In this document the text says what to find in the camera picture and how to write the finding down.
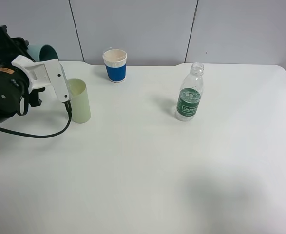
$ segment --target blue paper cup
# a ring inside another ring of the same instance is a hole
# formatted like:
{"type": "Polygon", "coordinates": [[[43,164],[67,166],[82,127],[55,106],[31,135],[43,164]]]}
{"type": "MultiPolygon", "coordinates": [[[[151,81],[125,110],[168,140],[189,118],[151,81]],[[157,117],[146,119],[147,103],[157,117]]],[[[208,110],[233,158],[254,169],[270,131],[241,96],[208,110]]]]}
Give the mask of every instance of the blue paper cup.
{"type": "Polygon", "coordinates": [[[127,53],[121,49],[106,49],[103,53],[103,59],[110,81],[119,83],[124,81],[127,65],[127,53]]]}

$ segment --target orange label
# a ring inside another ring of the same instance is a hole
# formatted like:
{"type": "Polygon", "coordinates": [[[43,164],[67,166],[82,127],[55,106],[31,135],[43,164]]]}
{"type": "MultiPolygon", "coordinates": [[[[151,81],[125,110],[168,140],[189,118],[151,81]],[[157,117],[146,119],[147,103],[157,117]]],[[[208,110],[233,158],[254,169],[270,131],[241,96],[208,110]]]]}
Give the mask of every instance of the orange label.
{"type": "Polygon", "coordinates": [[[12,69],[8,69],[8,68],[5,68],[5,67],[0,67],[0,72],[6,72],[8,74],[13,74],[14,71],[12,69]]]}

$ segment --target bottle neck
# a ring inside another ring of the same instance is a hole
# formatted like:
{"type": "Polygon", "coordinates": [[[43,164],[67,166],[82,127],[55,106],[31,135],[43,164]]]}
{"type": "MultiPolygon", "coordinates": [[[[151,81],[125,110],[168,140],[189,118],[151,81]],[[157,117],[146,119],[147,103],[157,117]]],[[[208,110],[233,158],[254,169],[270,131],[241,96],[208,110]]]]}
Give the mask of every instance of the bottle neck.
{"type": "Polygon", "coordinates": [[[196,77],[201,77],[203,75],[203,71],[198,72],[198,71],[194,71],[193,69],[191,69],[190,74],[192,74],[193,76],[196,76],[196,77]]]}
{"type": "Polygon", "coordinates": [[[202,63],[195,62],[191,66],[190,74],[196,77],[201,77],[203,75],[204,65],[202,63]]]}

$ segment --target teal cup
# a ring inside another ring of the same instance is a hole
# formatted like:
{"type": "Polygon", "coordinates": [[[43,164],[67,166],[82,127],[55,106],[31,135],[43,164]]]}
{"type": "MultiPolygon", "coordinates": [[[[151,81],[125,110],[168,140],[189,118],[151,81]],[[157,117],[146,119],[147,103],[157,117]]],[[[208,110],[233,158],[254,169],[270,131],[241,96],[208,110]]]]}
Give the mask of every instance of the teal cup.
{"type": "Polygon", "coordinates": [[[28,45],[27,52],[35,62],[58,59],[56,50],[50,45],[28,45]]]}

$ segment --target black cable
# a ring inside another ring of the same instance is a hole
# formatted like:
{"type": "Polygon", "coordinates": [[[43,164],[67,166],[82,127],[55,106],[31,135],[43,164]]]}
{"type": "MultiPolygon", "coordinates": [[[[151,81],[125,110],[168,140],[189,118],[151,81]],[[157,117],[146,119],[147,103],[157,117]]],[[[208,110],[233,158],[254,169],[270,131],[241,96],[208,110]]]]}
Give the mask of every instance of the black cable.
{"type": "Polygon", "coordinates": [[[71,118],[72,118],[72,113],[71,113],[72,109],[71,109],[70,101],[64,102],[64,104],[66,106],[66,110],[68,112],[69,119],[68,119],[68,122],[67,122],[65,128],[63,130],[59,131],[58,133],[54,133],[54,134],[50,134],[50,135],[44,135],[44,136],[39,136],[39,135],[32,135],[32,134],[27,134],[27,133],[20,133],[20,132],[12,131],[12,130],[1,128],[1,127],[0,127],[0,132],[9,133],[9,134],[13,134],[13,135],[18,135],[18,136],[21,136],[21,137],[31,137],[31,138],[39,138],[39,139],[58,136],[58,135],[62,134],[63,132],[65,132],[67,130],[67,128],[70,125],[71,118]]]}

